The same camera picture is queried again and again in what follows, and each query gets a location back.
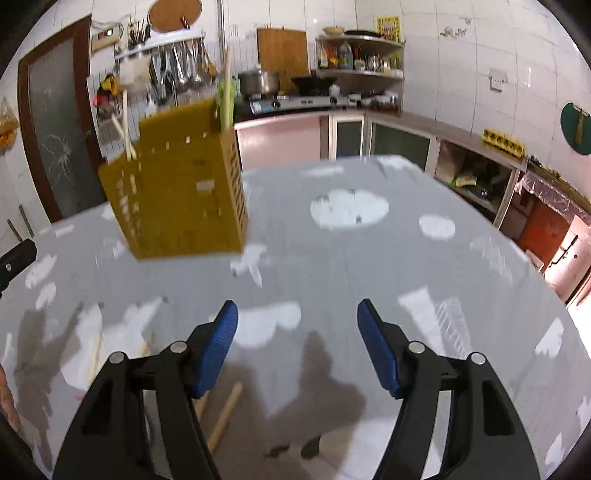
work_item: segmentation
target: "power strip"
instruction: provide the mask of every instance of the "power strip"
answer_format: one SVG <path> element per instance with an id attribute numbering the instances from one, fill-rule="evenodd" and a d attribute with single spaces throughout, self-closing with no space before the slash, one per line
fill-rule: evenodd
<path id="1" fill-rule="evenodd" d="M 105 47 L 115 45 L 117 42 L 119 42 L 119 40 L 121 40 L 121 35 L 119 34 L 119 27 L 114 26 L 108 30 L 103 30 L 92 35 L 90 49 L 93 52 L 95 52 Z"/>

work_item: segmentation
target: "stainless steel pot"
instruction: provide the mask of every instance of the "stainless steel pot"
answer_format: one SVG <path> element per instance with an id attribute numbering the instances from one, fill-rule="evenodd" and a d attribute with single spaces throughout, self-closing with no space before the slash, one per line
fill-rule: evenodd
<path id="1" fill-rule="evenodd" d="M 252 70 L 240 72 L 240 93 L 243 97 L 274 95 L 279 92 L 279 75 L 268 72 L 257 65 Z"/>
<path id="2" fill-rule="evenodd" d="M 379 55 L 371 55 L 367 59 L 365 69 L 370 72 L 379 72 L 379 68 L 382 65 L 382 58 Z"/>

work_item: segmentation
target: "countertop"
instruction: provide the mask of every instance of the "countertop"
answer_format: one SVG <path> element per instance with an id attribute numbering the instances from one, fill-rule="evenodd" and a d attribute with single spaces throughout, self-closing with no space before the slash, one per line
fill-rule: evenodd
<path id="1" fill-rule="evenodd" d="M 492 147 L 482 141 L 480 135 L 475 135 L 467 130 L 455 127 L 453 125 L 436 122 L 433 119 L 426 118 L 414 113 L 390 113 L 383 110 L 374 110 L 371 108 L 324 108 L 313 111 L 284 111 L 280 113 L 266 113 L 265 115 L 253 115 L 246 109 L 237 109 L 235 114 L 235 128 L 241 130 L 244 128 L 257 127 L 269 122 L 287 122 L 291 119 L 305 118 L 311 116 L 327 116 L 359 113 L 366 115 L 367 119 L 374 122 L 383 122 L 388 125 L 399 125 L 402 128 L 422 132 L 432 135 L 439 140 L 446 140 L 455 143 L 461 147 L 472 150 L 500 165 L 509 168 L 516 168 L 520 171 L 527 169 L 525 161 L 519 161 L 498 148 Z"/>

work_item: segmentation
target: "wooden cutting board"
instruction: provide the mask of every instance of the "wooden cutting board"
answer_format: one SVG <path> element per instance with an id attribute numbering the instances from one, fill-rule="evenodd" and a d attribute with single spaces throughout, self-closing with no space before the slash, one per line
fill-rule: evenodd
<path id="1" fill-rule="evenodd" d="M 306 32 L 285 28 L 259 28 L 256 39 L 262 67 L 268 72 L 279 74 L 282 92 L 297 94 L 297 87 L 291 78 L 310 74 Z"/>

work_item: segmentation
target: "round cork board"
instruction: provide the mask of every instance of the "round cork board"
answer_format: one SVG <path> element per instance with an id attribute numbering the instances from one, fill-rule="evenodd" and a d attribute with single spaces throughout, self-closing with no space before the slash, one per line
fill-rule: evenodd
<path id="1" fill-rule="evenodd" d="M 182 30 L 181 17 L 193 25 L 201 16 L 201 10 L 199 0 L 158 0 L 150 7 L 148 22 L 160 33 Z"/>

